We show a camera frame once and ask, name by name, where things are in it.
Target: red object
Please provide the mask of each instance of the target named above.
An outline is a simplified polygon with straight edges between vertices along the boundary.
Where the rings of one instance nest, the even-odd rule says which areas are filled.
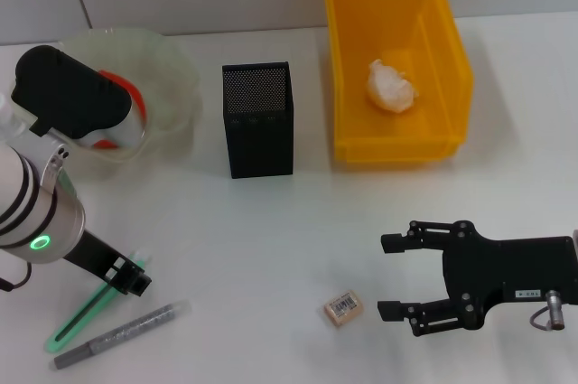
[[[136,88],[136,86],[128,81],[127,79],[123,79],[121,76],[113,74],[112,72],[108,72],[107,70],[100,70],[98,72],[100,75],[108,78],[111,81],[114,81],[116,84],[121,86],[122,88],[126,89],[130,98],[135,102],[136,107],[138,108],[138,112],[143,119],[143,123],[146,123],[146,105],[143,101],[143,96],[141,92]],[[117,149],[118,146],[108,140],[100,140],[96,142],[92,147],[97,149]]]

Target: green highlighter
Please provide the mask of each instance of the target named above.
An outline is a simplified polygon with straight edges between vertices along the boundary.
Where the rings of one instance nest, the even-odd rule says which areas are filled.
[[[136,262],[140,268],[144,268],[150,260],[142,253],[133,253],[129,258]],[[44,344],[47,352],[58,352],[64,348],[76,335],[86,327],[118,295],[118,291],[107,283],[103,283],[80,307],[80,309],[65,322],[56,332],[48,338]]]

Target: gray marker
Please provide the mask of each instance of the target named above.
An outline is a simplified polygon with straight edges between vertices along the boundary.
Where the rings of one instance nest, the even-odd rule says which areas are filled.
[[[64,352],[51,362],[51,369],[64,369],[83,361],[88,357],[100,354],[110,348],[120,345],[123,342],[130,341],[136,336],[159,327],[164,323],[172,321],[177,316],[188,314],[191,311],[189,300],[181,300],[176,303],[170,303],[165,307],[156,309],[154,312],[141,316],[130,323],[121,325],[110,332],[105,332],[100,336],[83,343],[78,348]]]

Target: white table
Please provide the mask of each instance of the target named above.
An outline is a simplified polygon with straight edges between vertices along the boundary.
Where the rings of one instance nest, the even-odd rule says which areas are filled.
[[[143,297],[116,301],[74,343],[184,297],[194,314],[52,372],[45,339],[98,281],[63,260],[35,266],[26,287],[0,294],[3,382],[575,382],[578,307],[564,308],[557,333],[527,323],[541,304],[498,306],[477,332],[422,338],[378,315],[378,300],[446,297],[439,253],[381,250],[380,235],[410,220],[469,219],[495,239],[578,226],[578,13],[458,24],[477,81],[468,142],[413,171],[331,166],[325,29],[175,38],[201,75],[194,139],[113,173],[70,170],[89,228],[119,250],[154,255]],[[0,83],[28,48],[0,48]],[[256,61],[290,62],[294,175],[231,180],[220,67]],[[0,259],[0,276],[22,276],[22,262]],[[366,312],[336,330],[321,307],[350,288]]]

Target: green led ring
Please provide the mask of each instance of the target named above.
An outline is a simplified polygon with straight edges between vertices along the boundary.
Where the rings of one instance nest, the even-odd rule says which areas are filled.
[[[30,248],[32,250],[40,250],[41,248],[45,248],[51,243],[51,237],[48,235],[41,235],[33,242],[30,243]]]

